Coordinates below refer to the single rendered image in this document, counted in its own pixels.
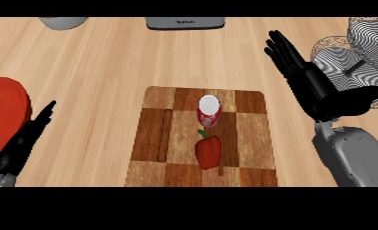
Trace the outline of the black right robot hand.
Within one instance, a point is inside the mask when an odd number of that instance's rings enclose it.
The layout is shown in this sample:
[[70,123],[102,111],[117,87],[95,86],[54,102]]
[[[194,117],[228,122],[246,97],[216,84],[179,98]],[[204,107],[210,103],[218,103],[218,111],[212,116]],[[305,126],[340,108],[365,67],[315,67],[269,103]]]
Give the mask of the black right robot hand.
[[340,91],[315,63],[305,60],[280,30],[269,31],[265,53],[287,79],[297,102],[317,122],[343,116],[359,116],[378,99],[378,87],[365,86]]

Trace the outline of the dark grey appliance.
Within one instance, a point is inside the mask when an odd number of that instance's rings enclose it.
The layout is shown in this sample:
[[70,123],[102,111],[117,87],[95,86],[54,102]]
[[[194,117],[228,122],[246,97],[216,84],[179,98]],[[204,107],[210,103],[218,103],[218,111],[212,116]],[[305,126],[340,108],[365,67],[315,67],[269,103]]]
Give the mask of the dark grey appliance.
[[203,30],[225,26],[225,17],[147,17],[151,30]]

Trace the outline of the pale grey round appliance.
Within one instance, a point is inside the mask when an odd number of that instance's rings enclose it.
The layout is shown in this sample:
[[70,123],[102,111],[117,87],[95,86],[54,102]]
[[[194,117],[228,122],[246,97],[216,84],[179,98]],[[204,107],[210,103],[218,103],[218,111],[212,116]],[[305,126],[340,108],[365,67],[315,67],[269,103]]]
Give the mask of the pale grey round appliance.
[[40,21],[52,30],[70,30],[79,27],[88,20],[88,17],[40,17]]

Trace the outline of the red can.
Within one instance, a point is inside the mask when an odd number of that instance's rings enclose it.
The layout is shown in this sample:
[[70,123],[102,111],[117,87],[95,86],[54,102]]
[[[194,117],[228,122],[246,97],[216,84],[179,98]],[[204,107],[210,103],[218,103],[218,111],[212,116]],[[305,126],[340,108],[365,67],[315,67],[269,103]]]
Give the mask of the red can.
[[215,95],[204,95],[198,101],[198,121],[210,128],[218,124],[222,113],[222,103]]

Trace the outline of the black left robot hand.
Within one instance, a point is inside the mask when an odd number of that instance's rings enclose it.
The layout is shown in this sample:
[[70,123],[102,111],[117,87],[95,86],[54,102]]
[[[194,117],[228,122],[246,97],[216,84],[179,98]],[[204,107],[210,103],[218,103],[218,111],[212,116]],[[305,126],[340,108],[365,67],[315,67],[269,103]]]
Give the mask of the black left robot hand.
[[40,111],[34,120],[30,120],[15,133],[0,151],[0,174],[18,176],[30,158],[34,144],[52,121],[57,101],[52,101]]

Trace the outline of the red bell pepper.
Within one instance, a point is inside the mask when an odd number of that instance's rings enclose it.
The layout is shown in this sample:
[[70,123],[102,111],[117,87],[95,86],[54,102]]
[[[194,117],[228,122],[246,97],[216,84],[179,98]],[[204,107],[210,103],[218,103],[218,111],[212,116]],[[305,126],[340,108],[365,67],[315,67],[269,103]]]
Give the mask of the red bell pepper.
[[201,140],[195,144],[195,157],[203,170],[221,166],[222,161],[222,141],[213,135],[209,136],[204,130],[198,130]]

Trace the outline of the red round plate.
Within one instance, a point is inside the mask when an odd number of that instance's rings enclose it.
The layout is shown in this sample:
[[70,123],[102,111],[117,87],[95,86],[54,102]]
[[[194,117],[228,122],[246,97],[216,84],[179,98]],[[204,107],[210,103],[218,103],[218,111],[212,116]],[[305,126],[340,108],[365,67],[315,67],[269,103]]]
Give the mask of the red round plate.
[[23,84],[9,77],[0,77],[0,151],[32,114],[32,99]]

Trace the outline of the checkered wooden cutting board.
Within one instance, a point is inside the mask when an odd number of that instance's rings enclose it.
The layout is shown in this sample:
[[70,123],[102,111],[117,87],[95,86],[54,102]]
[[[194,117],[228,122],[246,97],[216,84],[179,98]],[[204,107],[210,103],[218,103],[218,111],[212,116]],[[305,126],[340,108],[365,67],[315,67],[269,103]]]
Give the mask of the checkered wooden cutting board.
[[[221,100],[218,124],[198,121],[198,102]],[[278,185],[265,95],[259,91],[147,88],[126,184],[138,187]]]

